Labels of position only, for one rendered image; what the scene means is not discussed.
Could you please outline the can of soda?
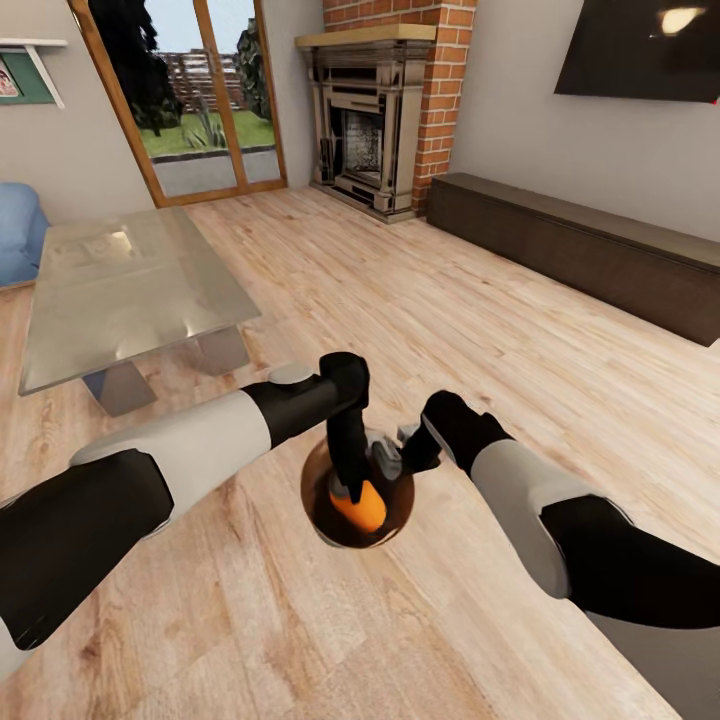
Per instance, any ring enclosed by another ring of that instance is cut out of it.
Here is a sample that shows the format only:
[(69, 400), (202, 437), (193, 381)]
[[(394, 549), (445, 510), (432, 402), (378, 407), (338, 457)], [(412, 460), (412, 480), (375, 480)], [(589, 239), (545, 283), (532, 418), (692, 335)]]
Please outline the can of soda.
[(328, 490), (330, 490), (330, 500), (338, 506), (338, 510), (344, 514), (348, 524), (356, 528), (360, 534), (376, 532), (384, 522), (382, 516), (384, 500), (374, 492), (374, 488), (368, 482), (364, 482), (362, 498), (357, 506), (353, 505), (348, 488), (341, 486), (339, 476), (336, 474), (330, 480)]

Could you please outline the trash can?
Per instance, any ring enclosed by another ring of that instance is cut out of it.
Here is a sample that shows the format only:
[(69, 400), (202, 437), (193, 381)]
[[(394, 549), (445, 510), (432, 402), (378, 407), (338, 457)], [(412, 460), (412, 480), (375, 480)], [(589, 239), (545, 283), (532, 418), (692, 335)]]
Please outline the trash can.
[(317, 535), (325, 545), (341, 547), (342, 549), (371, 550), (382, 544), (394, 541), (407, 526), (407, 521), (413, 513), (415, 506), (415, 480), (413, 475), (404, 476), (401, 480), (389, 480), (374, 453), (367, 456), (372, 468), (372, 478), (368, 482), (374, 492), (384, 500), (384, 522), (376, 532), (360, 534), (356, 528), (348, 524), (344, 514), (338, 506), (330, 500), (329, 484), (338, 476), (335, 464), (324, 449), (327, 439), (319, 441), (305, 459), (301, 471), (301, 503), (304, 511), (313, 525)]

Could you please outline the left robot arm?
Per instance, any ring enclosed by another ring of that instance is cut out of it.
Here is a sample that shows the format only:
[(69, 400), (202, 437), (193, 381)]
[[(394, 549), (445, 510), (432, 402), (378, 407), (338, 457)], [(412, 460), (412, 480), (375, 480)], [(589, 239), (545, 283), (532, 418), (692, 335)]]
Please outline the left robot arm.
[(389, 435), (364, 427), (369, 368), (348, 351), (281, 365), (267, 381), (125, 427), (79, 449), (62, 475), (0, 501), (0, 687), (138, 542), (162, 533), (241, 469), (322, 421), (353, 505)]

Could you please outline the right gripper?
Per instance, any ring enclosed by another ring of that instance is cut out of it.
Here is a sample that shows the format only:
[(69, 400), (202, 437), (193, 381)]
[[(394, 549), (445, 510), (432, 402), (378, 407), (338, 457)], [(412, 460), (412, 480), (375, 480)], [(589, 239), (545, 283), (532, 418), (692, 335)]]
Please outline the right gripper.
[(415, 435), (411, 436), (409, 441), (407, 441), (407, 445), (398, 447), (398, 453), (402, 469), (396, 481), (401, 480), (404, 476), (427, 471), (427, 469), (434, 469), (438, 467), (440, 463), (438, 454), (425, 453), (417, 447)]

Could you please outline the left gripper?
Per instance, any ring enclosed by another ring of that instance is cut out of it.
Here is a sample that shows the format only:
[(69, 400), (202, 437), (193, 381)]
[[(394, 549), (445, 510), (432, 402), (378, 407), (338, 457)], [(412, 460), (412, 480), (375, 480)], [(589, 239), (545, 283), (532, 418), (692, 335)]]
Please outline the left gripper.
[(367, 461), (364, 438), (365, 422), (355, 433), (339, 434), (327, 429), (326, 449), (335, 464), (342, 487), (347, 487), (353, 505), (360, 504), (363, 481), (372, 478), (372, 468)]

